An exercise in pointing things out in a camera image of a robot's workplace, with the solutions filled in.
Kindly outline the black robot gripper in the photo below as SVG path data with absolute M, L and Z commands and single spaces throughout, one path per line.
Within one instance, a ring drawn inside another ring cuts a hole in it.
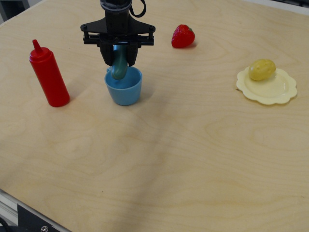
M 154 45 L 155 27 L 134 19 L 130 13 L 106 13 L 101 20 L 81 25 L 84 44 L 100 47 L 101 55 L 108 66 L 114 61 L 113 45 L 126 46 L 129 67 L 136 62 L 138 47 Z

